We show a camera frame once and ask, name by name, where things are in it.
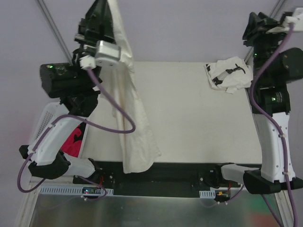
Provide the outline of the cream white t shirt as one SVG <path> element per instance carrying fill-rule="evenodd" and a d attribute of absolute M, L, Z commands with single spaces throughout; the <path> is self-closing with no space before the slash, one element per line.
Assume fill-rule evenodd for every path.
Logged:
<path fill-rule="evenodd" d="M 147 171 L 161 156 L 143 102 L 135 86 L 134 58 L 124 29 L 123 19 L 116 0 L 108 1 L 112 16 L 114 39 L 121 47 L 117 66 L 102 75 L 105 88 L 117 104 L 130 116 L 136 129 L 129 134 L 120 134 L 123 171 L 141 173 Z"/>

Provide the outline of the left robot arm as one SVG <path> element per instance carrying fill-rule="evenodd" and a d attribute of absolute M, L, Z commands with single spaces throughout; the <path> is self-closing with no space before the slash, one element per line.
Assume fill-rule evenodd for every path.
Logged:
<path fill-rule="evenodd" d="M 49 63 L 40 66 L 42 88 L 50 98 L 58 98 L 55 114 L 42 133 L 19 152 L 32 176 L 56 179 L 81 176 L 88 183 L 100 179 L 100 169 L 91 158 L 66 154 L 62 146 L 71 133 L 92 114 L 98 105 L 95 86 L 102 67 L 118 63 L 121 50 L 117 46 L 112 15 L 106 0 L 97 0 L 78 25 L 71 63 Z"/>

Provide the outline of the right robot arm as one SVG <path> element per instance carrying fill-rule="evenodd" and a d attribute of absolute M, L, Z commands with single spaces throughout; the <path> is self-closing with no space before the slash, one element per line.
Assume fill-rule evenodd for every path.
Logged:
<path fill-rule="evenodd" d="M 245 46 L 253 48 L 253 80 L 249 89 L 250 105 L 261 145 L 260 168 L 235 163 L 216 165 L 211 186 L 229 181 L 242 184 L 251 194 L 271 194 L 301 189 L 303 181 L 292 167 L 288 123 L 291 103 L 287 84 L 303 78 L 303 52 L 284 45 L 294 32 L 303 30 L 300 9 L 285 12 L 280 20 L 264 13 L 250 13 L 243 34 Z"/>

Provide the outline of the white black printed t shirt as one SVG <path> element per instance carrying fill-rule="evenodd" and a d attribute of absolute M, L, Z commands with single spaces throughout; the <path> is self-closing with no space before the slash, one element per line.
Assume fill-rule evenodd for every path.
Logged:
<path fill-rule="evenodd" d="M 237 56 L 207 63 L 205 71 L 210 87 L 214 90 L 223 90 L 228 94 L 249 88 L 253 80 L 251 66 Z"/>

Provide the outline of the white plastic laundry basket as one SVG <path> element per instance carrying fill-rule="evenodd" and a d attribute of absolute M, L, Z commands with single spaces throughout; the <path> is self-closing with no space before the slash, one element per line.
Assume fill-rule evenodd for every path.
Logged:
<path fill-rule="evenodd" d="M 70 117 L 56 120 L 65 114 L 68 114 L 68 109 L 58 102 L 48 103 L 44 107 L 28 147 L 29 153 L 34 153 L 32 160 L 37 165 L 52 163 L 72 131 L 82 123 Z"/>

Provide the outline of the pink red t shirt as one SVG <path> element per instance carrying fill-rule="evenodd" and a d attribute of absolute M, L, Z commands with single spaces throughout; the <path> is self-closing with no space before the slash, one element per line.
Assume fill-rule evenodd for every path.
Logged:
<path fill-rule="evenodd" d="M 79 124 L 78 127 L 72 131 L 67 140 L 63 143 L 61 146 L 61 151 L 72 157 L 79 157 L 85 128 L 85 123 L 82 122 Z"/>

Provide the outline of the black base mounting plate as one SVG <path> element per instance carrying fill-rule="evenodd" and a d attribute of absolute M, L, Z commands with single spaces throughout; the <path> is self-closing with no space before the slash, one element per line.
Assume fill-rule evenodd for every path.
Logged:
<path fill-rule="evenodd" d="M 89 180 L 112 189 L 114 195 L 197 198 L 211 188 L 240 188 L 237 182 L 221 179 L 213 163 L 154 163 L 144 172 L 130 174 L 123 172 L 121 162 L 95 163 L 97 175 Z"/>

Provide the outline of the right aluminium frame post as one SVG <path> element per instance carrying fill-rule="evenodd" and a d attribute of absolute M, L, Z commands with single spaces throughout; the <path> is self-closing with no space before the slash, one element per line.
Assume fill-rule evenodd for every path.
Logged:
<path fill-rule="evenodd" d="M 268 15 L 268 18 L 271 19 L 277 19 L 277 16 L 282 12 L 282 10 L 284 9 L 285 5 L 288 3 L 288 0 L 277 0 L 274 7 L 272 8 L 270 14 Z M 265 32 L 265 27 L 261 26 L 257 29 L 258 35 L 264 35 Z M 245 56 L 245 63 L 248 64 L 250 62 L 250 60 L 253 58 L 254 56 L 254 50 L 253 50 L 253 46 L 250 47 L 249 51 L 247 52 L 246 56 Z"/>

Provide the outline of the aluminium frame post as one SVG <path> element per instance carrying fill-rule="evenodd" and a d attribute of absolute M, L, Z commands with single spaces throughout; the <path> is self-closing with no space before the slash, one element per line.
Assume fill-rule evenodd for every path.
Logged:
<path fill-rule="evenodd" d="M 285 5 L 288 3 L 288 0 L 277 0 L 274 7 L 272 8 L 270 14 L 268 15 L 268 18 L 271 19 L 277 19 L 277 16 L 282 12 L 282 10 L 284 9 Z M 261 26 L 257 29 L 258 35 L 264 35 L 265 32 L 265 27 Z M 247 52 L 246 56 L 245 56 L 245 63 L 248 64 L 250 62 L 250 60 L 253 58 L 254 56 L 254 50 L 253 50 L 253 46 L 250 47 L 249 51 Z"/>
<path fill-rule="evenodd" d="M 51 15 L 49 9 L 48 9 L 45 1 L 44 0 L 36 0 L 36 4 L 38 5 L 38 7 L 39 7 L 41 13 L 43 14 L 48 26 L 50 27 L 50 29 L 51 29 L 58 45 L 59 45 L 61 51 L 63 52 L 63 54 L 65 56 L 65 58 L 67 59 L 67 61 L 69 63 L 72 63 L 72 55 L 71 55 L 70 51 L 68 50 L 68 47 L 67 47 L 59 29 L 58 29 L 58 27 L 57 27 L 52 15 Z"/>

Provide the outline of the left aluminium frame post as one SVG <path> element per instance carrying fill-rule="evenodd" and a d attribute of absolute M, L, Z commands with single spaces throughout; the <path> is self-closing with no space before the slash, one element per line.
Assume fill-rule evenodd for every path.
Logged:
<path fill-rule="evenodd" d="M 58 45 L 59 45 L 61 51 L 63 52 L 63 54 L 65 56 L 65 58 L 67 59 L 67 61 L 69 63 L 72 63 L 72 55 L 71 55 L 70 51 L 68 50 L 68 47 L 67 47 L 59 29 L 58 29 L 58 27 L 57 27 L 52 15 L 51 15 L 49 9 L 48 9 L 45 1 L 44 0 L 36 0 L 36 4 L 38 5 L 38 7 L 39 7 L 41 13 L 43 14 L 48 26 L 50 27 L 50 29 L 51 29 Z"/>

